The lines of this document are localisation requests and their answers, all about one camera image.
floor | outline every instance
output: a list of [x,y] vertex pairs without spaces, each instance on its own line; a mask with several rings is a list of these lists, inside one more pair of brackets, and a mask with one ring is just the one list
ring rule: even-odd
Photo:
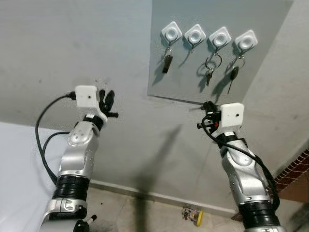
[[90,188],[88,216],[97,215],[91,232],[242,232],[242,223],[204,213],[196,227],[182,218],[180,207],[138,200],[133,197]]

white wall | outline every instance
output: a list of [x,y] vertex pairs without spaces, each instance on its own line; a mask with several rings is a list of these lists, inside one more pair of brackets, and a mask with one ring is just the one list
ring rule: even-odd
[[[273,171],[308,139],[308,10],[292,5],[244,100],[246,139]],[[33,125],[77,84],[113,89],[120,118],[102,132],[95,180],[234,209],[218,148],[196,129],[203,113],[147,96],[150,26],[150,0],[2,1],[0,119]],[[71,128],[76,115],[59,103],[44,125]]]

